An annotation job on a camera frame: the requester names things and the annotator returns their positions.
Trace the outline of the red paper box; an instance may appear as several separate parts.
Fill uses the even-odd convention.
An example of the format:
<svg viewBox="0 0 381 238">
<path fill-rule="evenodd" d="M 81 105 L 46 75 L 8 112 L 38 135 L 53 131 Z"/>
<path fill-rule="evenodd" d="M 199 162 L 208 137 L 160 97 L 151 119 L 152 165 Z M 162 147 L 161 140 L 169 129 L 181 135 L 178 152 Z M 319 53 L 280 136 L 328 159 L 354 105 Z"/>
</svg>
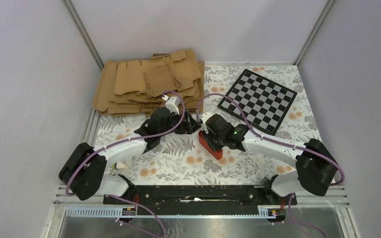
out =
<svg viewBox="0 0 381 238">
<path fill-rule="evenodd" d="M 214 151 L 211 146 L 209 145 L 208 143 L 208 137 L 206 135 L 206 133 L 201 130 L 199 131 L 198 133 L 198 140 L 199 140 L 199 143 L 200 145 L 212 156 L 214 157 L 217 161 L 219 161 L 220 159 L 222 159 L 222 156 L 223 156 L 223 149 L 221 150 L 217 150 L 217 151 Z"/>
</svg>

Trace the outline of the stack of brown cardboard blanks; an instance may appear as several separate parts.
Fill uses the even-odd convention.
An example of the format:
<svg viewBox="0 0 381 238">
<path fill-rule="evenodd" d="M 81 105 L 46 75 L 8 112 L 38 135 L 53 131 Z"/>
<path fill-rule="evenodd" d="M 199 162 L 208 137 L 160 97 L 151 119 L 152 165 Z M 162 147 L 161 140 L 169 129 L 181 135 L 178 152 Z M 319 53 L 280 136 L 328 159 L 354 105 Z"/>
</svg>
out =
<svg viewBox="0 0 381 238">
<path fill-rule="evenodd" d="M 92 108 L 113 117 L 149 114 L 164 106 L 162 94 L 177 92 L 195 111 L 204 96 L 204 67 L 192 49 L 154 54 L 148 59 L 108 60 L 101 71 Z"/>
</svg>

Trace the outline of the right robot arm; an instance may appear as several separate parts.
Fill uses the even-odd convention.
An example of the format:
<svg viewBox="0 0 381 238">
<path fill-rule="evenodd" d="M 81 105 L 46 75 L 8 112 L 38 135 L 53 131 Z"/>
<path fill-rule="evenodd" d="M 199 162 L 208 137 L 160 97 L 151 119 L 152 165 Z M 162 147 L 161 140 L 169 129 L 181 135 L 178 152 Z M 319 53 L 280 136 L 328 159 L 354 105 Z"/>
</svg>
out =
<svg viewBox="0 0 381 238">
<path fill-rule="evenodd" d="M 285 196 L 301 191 L 325 196 L 340 168 L 317 139 L 301 143 L 262 135 L 246 124 L 232 126 L 219 114 L 204 113 L 201 123 L 202 134 L 213 151 L 228 147 L 231 150 L 259 153 L 294 168 L 290 173 L 262 180 L 264 196 L 271 204 L 277 204 Z"/>
</svg>

